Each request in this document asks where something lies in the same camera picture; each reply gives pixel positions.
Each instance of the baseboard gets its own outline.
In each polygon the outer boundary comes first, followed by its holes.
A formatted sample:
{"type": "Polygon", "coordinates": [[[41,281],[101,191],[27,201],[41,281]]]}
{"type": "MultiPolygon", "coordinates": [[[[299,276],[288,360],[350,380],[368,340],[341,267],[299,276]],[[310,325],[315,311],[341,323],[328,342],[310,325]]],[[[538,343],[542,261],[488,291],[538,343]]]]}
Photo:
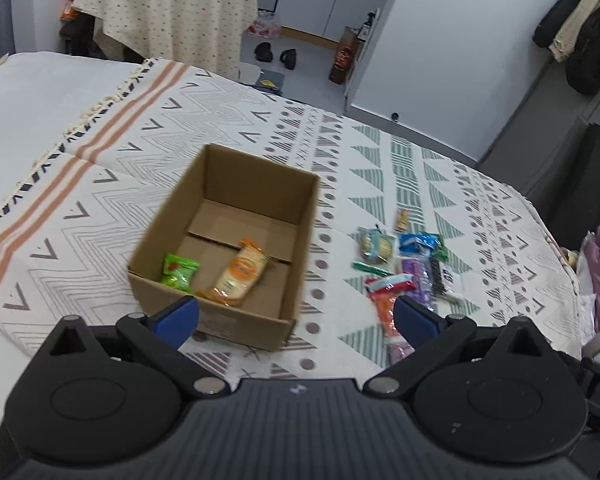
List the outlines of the baseboard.
{"type": "Polygon", "coordinates": [[[331,41],[327,38],[323,38],[321,36],[316,36],[315,34],[309,34],[308,32],[303,32],[302,30],[295,30],[294,28],[282,27],[282,31],[280,32],[282,36],[286,36],[288,38],[294,38],[295,40],[305,41],[307,43],[311,43],[317,46],[321,46],[323,48],[328,48],[330,50],[338,49],[338,42],[331,41]]]}
{"type": "Polygon", "coordinates": [[[471,157],[466,156],[464,153],[457,152],[452,147],[447,146],[442,142],[438,142],[437,140],[431,139],[431,137],[427,137],[426,135],[421,134],[420,132],[411,130],[407,126],[394,123],[389,119],[385,119],[384,117],[378,116],[376,114],[368,112],[367,110],[358,108],[354,105],[349,105],[346,107],[345,115],[347,117],[350,117],[351,119],[360,121],[361,123],[368,124],[369,126],[372,126],[374,128],[378,128],[379,130],[387,132],[388,134],[410,140],[411,142],[423,148],[428,148],[429,150],[433,150],[434,152],[440,153],[441,155],[448,156],[453,160],[462,162],[470,168],[475,167],[477,163],[471,157]]]}

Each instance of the beige cloth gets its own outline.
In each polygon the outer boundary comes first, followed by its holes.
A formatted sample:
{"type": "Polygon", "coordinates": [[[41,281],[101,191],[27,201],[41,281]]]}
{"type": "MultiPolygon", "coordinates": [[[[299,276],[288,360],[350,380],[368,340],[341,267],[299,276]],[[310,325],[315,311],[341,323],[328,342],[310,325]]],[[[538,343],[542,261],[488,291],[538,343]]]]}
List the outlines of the beige cloth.
{"type": "Polygon", "coordinates": [[[102,20],[94,40],[111,59],[120,58],[120,42],[145,58],[173,59],[232,80],[238,80],[242,32],[258,12],[256,0],[75,0],[74,7],[102,20]]]}
{"type": "Polygon", "coordinates": [[[549,50],[554,54],[556,61],[563,62],[571,55],[582,25],[599,6],[600,0],[580,0],[549,45],[549,50]]]}

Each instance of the yellow package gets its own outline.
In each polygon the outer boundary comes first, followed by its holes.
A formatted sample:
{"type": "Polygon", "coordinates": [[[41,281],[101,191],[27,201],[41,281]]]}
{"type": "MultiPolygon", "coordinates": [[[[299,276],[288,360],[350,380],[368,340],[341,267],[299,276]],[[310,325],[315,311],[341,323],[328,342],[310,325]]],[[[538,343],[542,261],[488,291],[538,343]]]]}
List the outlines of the yellow package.
{"type": "Polygon", "coordinates": [[[235,306],[258,281],[267,265],[267,256],[261,248],[244,238],[242,249],[224,270],[216,284],[200,296],[227,306],[235,306]]]}

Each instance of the orange stripe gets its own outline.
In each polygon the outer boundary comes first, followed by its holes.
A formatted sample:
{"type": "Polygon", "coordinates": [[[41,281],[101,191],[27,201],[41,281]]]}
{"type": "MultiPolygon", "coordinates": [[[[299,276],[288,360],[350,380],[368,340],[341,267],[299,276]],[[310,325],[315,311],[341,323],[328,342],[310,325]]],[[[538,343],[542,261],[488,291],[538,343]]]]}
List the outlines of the orange stripe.
{"type": "MultiPolygon", "coordinates": [[[[144,98],[146,95],[148,95],[150,92],[152,92],[162,81],[164,81],[164,79],[167,77],[167,75],[169,74],[169,72],[171,71],[171,69],[176,65],[175,62],[170,62],[165,68],[162,69],[162,72],[160,73],[160,75],[155,79],[155,81],[151,84],[151,86],[149,86],[149,88],[147,90],[145,90],[144,92],[142,92],[142,94],[140,94],[140,96],[138,96],[136,99],[133,99],[129,102],[127,102],[121,110],[119,110],[109,121],[109,123],[107,123],[104,126],[104,130],[109,130],[111,127],[113,127],[113,125],[118,122],[118,120],[129,110],[129,108],[131,108],[132,106],[134,106],[140,99],[144,98]]],[[[9,226],[7,229],[5,229],[1,234],[0,234],[0,244],[5,240],[5,238],[7,238],[8,236],[10,236],[17,228],[19,228],[22,223],[29,218],[30,216],[32,216],[36,209],[38,209],[38,207],[45,201],[45,199],[49,196],[49,194],[60,184],[60,182],[62,182],[62,180],[65,178],[66,174],[68,173],[69,170],[71,170],[71,168],[79,161],[79,155],[77,154],[75,157],[72,157],[71,160],[69,160],[63,167],[62,169],[59,171],[58,175],[56,175],[55,179],[53,179],[51,181],[51,183],[49,184],[49,186],[47,186],[45,188],[45,190],[40,194],[40,196],[34,201],[33,204],[31,204],[31,206],[29,206],[29,208],[26,210],[26,212],[20,217],[20,221],[19,222],[15,222],[14,224],[12,224],[11,226],[9,226]]]]}
{"type": "MultiPolygon", "coordinates": [[[[173,78],[171,78],[171,81],[169,81],[167,88],[171,88],[173,85],[175,85],[176,81],[182,77],[182,75],[187,71],[188,68],[189,68],[189,65],[182,65],[178,69],[178,71],[175,73],[173,78]]],[[[156,101],[157,98],[158,98],[158,95],[156,95],[152,99],[149,99],[149,101],[147,102],[147,104],[145,106],[148,107],[148,106],[154,104],[154,102],[156,101]]],[[[111,146],[113,146],[113,144],[122,136],[122,134],[124,134],[128,130],[129,126],[131,126],[131,124],[138,118],[138,116],[142,112],[144,112],[144,110],[139,110],[138,112],[133,114],[128,120],[126,120],[126,122],[123,123],[122,126],[120,126],[115,131],[115,133],[113,133],[113,135],[109,137],[109,140],[107,140],[107,142],[105,142],[101,147],[99,147],[97,150],[94,150],[93,153],[91,153],[91,155],[87,158],[87,160],[92,162],[93,164],[95,164],[96,158],[98,157],[98,155],[100,155],[104,150],[108,150],[111,146]]]]}
{"type": "MultiPolygon", "coordinates": [[[[145,106],[148,107],[148,106],[154,104],[155,101],[158,99],[158,97],[160,97],[164,92],[166,92],[169,88],[172,88],[177,83],[178,79],[180,79],[182,77],[182,75],[187,71],[188,68],[189,68],[189,66],[182,65],[180,67],[180,69],[178,69],[176,74],[171,78],[169,83],[166,86],[164,86],[163,88],[161,88],[158,92],[156,92],[146,102],[145,106]]],[[[125,121],[125,123],[122,126],[120,126],[119,129],[116,130],[116,132],[114,133],[112,138],[109,139],[109,141],[107,141],[101,147],[94,150],[94,153],[92,153],[91,156],[95,159],[101,152],[103,152],[108,147],[110,147],[115,142],[115,140],[117,138],[119,138],[129,128],[129,126],[131,126],[131,124],[140,116],[140,114],[142,114],[142,112],[144,112],[143,108],[136,110],[131,115],[131,117],[127,121],[125,121]]],[[[26,242],[29,238],[31,238],[38,229],[40,229],[42,224],[44,224],[44,222],[51,216],[51,214],[56,210],[56,208],[58,208],[58,205],[60,205],[62,203],[62,201],[64,201],[64,199],[67,197],[67,195],[74,190],[74,188],[77,186],[78,182],[80,182],[80,179],[82,178],[84,173],[93,165],[93,163],[90,161],[83,161],[83,162],[84,162],[84,165],[80,167],[80,169],[77,171],[77,173],[67,183],[66,187],[62,190],[62,193],[59,194],[53,200],[53,202],[42,212],[42,214],[35,221],[35,223],[33,225],[31,225],[28,229],[26,229],[26,231],[24,231],[20,236],[18,236],[15,240],[13,240],[13,242],[11,242],[8,245],[8,247],[5,250],[4,255],[2,257],[2,260],[0,261],[0,283],[2,282],[2,277],[4,276],[4,273],[6,272],[7,267],[11,263],[11,258],[13,257],[13,253],[15,251],[17,251],[24,242],[26,242]]]]}
{"type": "Polygon", "coordinates": [[[118,111],[118,113],[116,113],[116,115],[113,117],[113,120],[110,121],[103,129],[101,129],[97,133],[97,135],[93,137],[93,139],[91,139],[89,142],[87,142],[86,144],[84,144],[83,146],[81,146],[80,148],[78,148],[76,150],[75,156],[77,156],[78,158],[85,158],[83,156],[84,152],[86,150],[88,150],[89,148],[95,146],[96,143],[98,143],[100,141],[100,139],[113,127],[113,125],[116,122],[118,122],[119,118],[122,117],[122,115],[124,115],[129,110],[129,108],[133,107],[137,102],[139,102],[141,99],[144,99],[147,95],[149,95],[149,93],[154,91],[154,89],[157,88],[166,79],[166,77],[169,75],[169,72],[171,72],[171,70],[175,66],[176,66],[176,62],[170,61],[167,64],[167,66],[162,70],[160,75],[151,84],[151,86],[147,90],[145,90],[142,94],[140,94],[137,98],[129,101],[126,104],[126,106],[124,108],[122,108],[122,110],[118,111]]]}

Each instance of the white wall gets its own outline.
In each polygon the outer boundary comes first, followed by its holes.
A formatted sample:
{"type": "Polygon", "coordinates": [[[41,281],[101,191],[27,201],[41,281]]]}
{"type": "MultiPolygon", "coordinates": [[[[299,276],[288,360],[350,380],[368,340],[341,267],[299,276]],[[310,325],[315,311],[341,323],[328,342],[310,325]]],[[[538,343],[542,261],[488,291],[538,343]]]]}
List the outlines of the white wall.
{"type": "Polygon", "coordinates": [[[389,0],[349,103],[478,160],[549,59],[531,37],[555,1],[389,0]]]}
{"type": "Polygon", "coordinates": [[[11,0],[16,52],[60,52],[58,32],[65,0],[11,0]]]}

